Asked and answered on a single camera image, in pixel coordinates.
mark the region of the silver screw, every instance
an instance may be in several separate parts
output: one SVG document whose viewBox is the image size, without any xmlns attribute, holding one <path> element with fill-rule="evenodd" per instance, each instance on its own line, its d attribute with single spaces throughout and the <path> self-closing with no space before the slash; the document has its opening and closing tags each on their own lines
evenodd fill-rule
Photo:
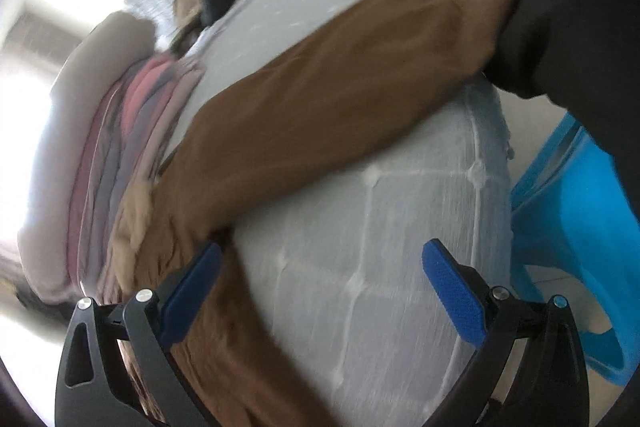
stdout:
<svg viewBox="0 0 640 427">
<path fill-rule="evenodd" d="M 145 288 L 143 290 L 140 290 L 138 293 L 136 293 L 136 301 L 138 302 L 147 302 L 151 300 L 151 297 L 154 296 L 154 293 L 148 289 Z"/>
<path fill-rule="evenodd" d="M 569 301 L 561 295 L 554 295 L 554 304 L 556 308 L 563 309 L 569 305 Z"/>
<path fill-rule="evenodd" d="M 509 290 L 504 286 L 496 286 L 491 290 L 491 293 L 494 296 L 494 299 L 496 299 L 497 301 L 506 301 L 509 297 L 511 297 Z"/>
<path fill-rule="evenodd" d="M 91 299 L 89 297 L 83 297 L 78 301 L 78 308 L 85 310 L 91 307 Z"/>
</svg>

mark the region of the mattress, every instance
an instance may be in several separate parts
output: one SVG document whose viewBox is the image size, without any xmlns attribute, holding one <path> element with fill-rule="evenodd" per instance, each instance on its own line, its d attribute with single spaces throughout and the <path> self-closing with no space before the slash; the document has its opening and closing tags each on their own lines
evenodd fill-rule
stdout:
<svg viewBox="0 0 640 427">
<path fill-rule="evenodd" d="M 238 0 L 192 50 L 207 72 L 167 153 L 211 97 L 357 0 Z M 277 343 L 346 426 L 421 425 L 472 348 L 421 266 L 440 238 L 507 284 L 508 135 L 481 76 L 408 137 L 258 208 L 236 226 L 252 295 Z"/>
</svg>

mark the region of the beige floor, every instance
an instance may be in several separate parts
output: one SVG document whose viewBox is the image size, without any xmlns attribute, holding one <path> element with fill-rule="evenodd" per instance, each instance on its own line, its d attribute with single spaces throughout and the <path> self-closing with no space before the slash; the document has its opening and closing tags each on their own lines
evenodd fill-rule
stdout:
<svg viewBox="0 0 640 427">
<path fill-rule="evenodd" d="M 510 93 L 500 92 L 500 101 L 511 133 L 511 148 L 515 153 L 509 165 L 511 180 L 514 183 L 540 151 L 542 144 L 564 115 L 564 110 L 543 97 L 521 100 Z M 531 274 L 545 297 L 549 298 L 555 293 L 561 293 L 569 299 L 579 328 L 602 333 L 610 327 L 606 314 L 579 282 L 560 271 L 532 269 Z M 523 349 L 524 343 L 518 342 L 510 364 L 498 385 L 496 392 L 498 398 L 506 395 Z M 596 425 L 616 400 L 621 389 L 591 370 L 589 383 L 591 425 Z"/>
</svg>

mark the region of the beige cloth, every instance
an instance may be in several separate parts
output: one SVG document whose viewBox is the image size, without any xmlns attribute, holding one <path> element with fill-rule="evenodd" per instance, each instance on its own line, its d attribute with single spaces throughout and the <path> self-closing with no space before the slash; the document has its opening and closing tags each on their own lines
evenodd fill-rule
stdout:
<svg viewBox="0 0 640 427">
<path fill-rule="evenodd" d="M 193 119 L 154 190 L 133 282 L 123 270 L 121 284 L 155 288 L 207 240 L 222 241 L 220 278 L 172 354 L 224 427 L 336 422 L 262 326 L 220 231 L 433 114 L 492 56 L 510 5 L 361 0 Z"/>
</svg>

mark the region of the blue gripper pad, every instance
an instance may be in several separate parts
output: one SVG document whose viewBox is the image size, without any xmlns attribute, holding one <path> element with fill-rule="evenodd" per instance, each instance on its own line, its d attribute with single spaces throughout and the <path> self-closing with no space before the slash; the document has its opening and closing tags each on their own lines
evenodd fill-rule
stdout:
<svg viewBox="0 0 640 427">
<path fill-rule="evenodd" d="M 190 266 L 161 311 L 158 343 L 165 351 L 184 340 L 193 321 L 220 274 L 222 249 L 209 245 Z"/>
<path fill-rule="evenodd" d="M 437 239 L 422 248 L 422 269 L 460 337 L 480 349 L 486 337 L 484 306 L 466 283 L 460 265 Z"/>
</svg>

